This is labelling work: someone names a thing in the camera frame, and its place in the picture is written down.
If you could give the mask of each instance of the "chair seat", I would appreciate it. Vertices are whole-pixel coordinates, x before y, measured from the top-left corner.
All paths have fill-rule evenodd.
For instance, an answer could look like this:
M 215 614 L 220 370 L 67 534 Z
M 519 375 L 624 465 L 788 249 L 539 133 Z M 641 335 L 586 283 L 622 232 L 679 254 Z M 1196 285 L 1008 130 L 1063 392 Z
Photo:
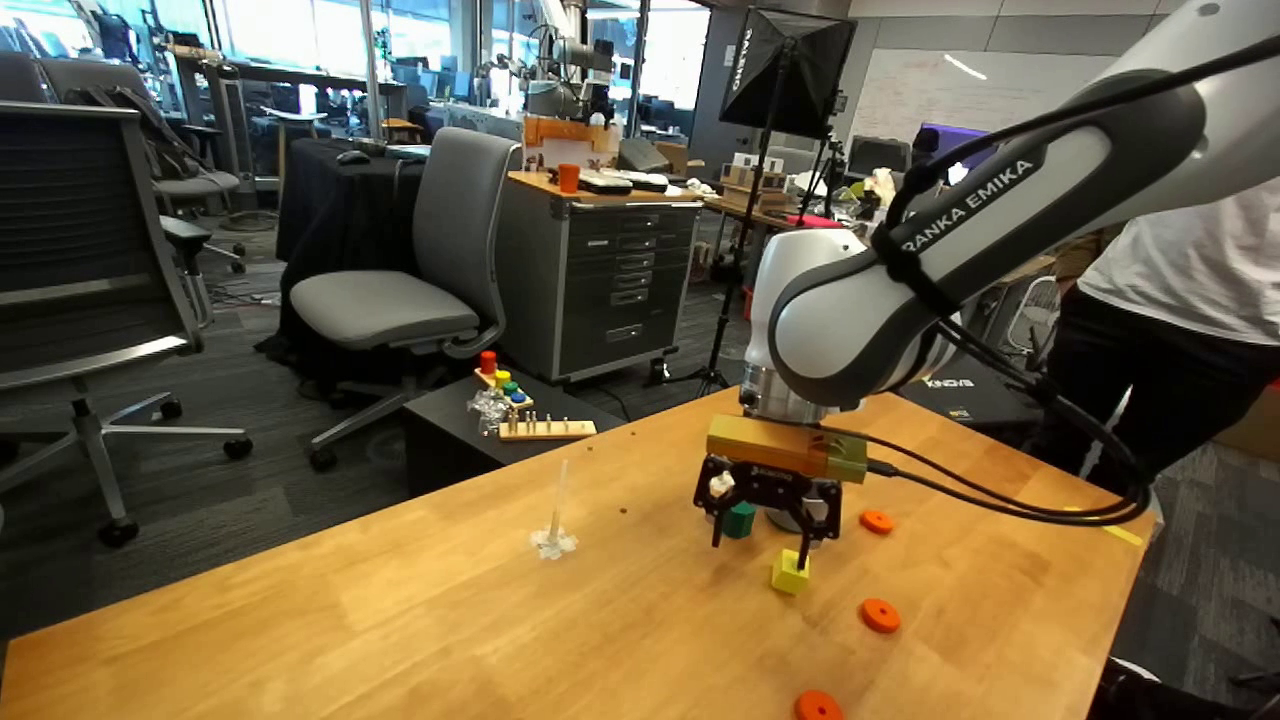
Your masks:
M 220 193 L 224 190 L 236 190 L 239 181 L 230 173 L 214 170 L 201 173 L 193 178 L 156 181 L 156 192 L 163 192 L 170 197 L 204 197 L 206 195 Z
M 348 350 L 458 337 L 480 318 L 465 302 L 394 270 L 343 270 L 307 278 L 289 301 L 314 331 Z

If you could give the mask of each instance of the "orange disk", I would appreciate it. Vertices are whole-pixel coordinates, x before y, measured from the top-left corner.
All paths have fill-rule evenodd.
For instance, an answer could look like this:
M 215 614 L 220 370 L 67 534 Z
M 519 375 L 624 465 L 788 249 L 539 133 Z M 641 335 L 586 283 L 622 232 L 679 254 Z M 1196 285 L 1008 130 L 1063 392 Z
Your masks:
M 796 698 L 796 720 L 845 720 L 845 712 L 829 694 L 805 691 Z
M 863 623 L 867 623 L 867 626 L 877 633 L 892 633 L 902 626 L 902 619 L 899 618 L 897 610 L 893 610 L 893 606 L 883 600 L 863 601 L 861 615 Z
M 863 512 L 858 521 L 877 536 L 887 536 L 893 532 L 893 519 L 877 510 Z

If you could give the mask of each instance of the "franka emika robot arm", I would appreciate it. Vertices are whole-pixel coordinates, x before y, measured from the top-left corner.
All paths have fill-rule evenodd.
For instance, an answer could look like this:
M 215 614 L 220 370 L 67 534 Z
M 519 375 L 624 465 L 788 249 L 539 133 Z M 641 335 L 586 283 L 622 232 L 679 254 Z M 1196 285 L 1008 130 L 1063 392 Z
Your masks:
M 983 145 L 913 168 L 870 250 L 847 231 L 803 229 L 772 242 L 754 290 L 741 389 L 746 415 L 817 428 L 829 410 L 855 407 L 869 395 L 941 366 L 952 351 L 943 337 L 998 365 L 989 348 L 965 343 L 965 336 L 956 334 L 964 331 L 946 320 L 961 302 L 1082 232 L 1216 201 L 1280 174 L 1277 55 L 1280 1 L 1189 0 L 1061 109 L 983 138 L 1007 142 L 904 219 L 902 209 L 914 195 L 933 187 L 961 152 Z M 1007 361 L 997 369 L 1016 372 Z M 900 477 L 1043 521 L 1100 525 L 1140 514 L 1149 501 L 1151 478 L 1143 477 L 1132 455 L 1052 388 L 1024 387 L 1051 410 L 1065 411 L 1097 433 L 1108 450 L 1128 456 L 1138 477 L 1124 500 L 1062 511 L 1012 501 L 940 466 L 934 469 L 998 502 L 910 474 Z M 723 486 L 717 491 L 714 480 L 730 470 L 739 486 L 742 478 L 762 475 L 760 468 L 753 474 L 749 468 L 735 469 L 741 462 L 713 460 L 717 456 L 708 457 L 714 466 L 704 466 L 695 505 L 713 516 L 718 539 L 722 511 L 744 492 L 724 492 Z M 781 497 L 783 489 L 773 486 L 790 480 L 769 483 L 768 489 Z M 795 505 L 795 498 L 786 505 Z M 806 516 L 800 507 L 786 510 L 797 520 Z M 810 539 L 836 537 L 838 518 L 833 520 L 835 528 L 823 529 L 820 521 L 813 532 L 803 527 L 805 547 Z

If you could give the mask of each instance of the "black bag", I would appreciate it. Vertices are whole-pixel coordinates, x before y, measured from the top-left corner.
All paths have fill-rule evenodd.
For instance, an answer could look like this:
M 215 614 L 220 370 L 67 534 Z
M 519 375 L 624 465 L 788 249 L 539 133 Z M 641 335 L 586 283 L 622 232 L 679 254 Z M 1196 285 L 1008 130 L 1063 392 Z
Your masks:
M 169 128 L 160 110 L 148 99 L 138 96 L 127 87 L 77 87 L 69 90 L 63 101 L 73 105 L 137 110 L 142 115 L 140 124 L 152 179 L 187 179 L 201 174 L 202 170 L 209 172 L 200 156 Z

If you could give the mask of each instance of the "black table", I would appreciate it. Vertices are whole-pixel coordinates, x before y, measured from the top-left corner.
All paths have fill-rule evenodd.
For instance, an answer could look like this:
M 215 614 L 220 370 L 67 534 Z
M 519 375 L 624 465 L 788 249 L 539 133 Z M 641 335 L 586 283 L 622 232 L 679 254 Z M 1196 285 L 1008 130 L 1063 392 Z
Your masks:
M 591 420 L 602 433 L 623 425 L 618 418 L 524 373 L 512 372 L 511 377 L 529 391 L 535 402 L 532 410 L 539 418 L 550 413 L 556 420 Z M 480 414 L 467 410 L 466 405 L 483 387 L 474 375 L 463 378 L 410 402 L 401 411 L 406 475 L 413 495 L 436 491 L 577 442 L 503 442 L 497 434 L 481 436 Z
M 338 270 L 419 274 L 411 225 L 422 164 L 372 158 L 370 163 L 339 165 L 338 155 L 351 149 L 343 140 L 291 143 L 280 197 L 275 256 L 288 263 L 280 275 L 280 328 L 260 343 L 260 350 L 297 357 L 298 369 L 312 377 L 317 368 L 330 369 L 333 356 L 342 351 L 293 310 L 293 286 Z

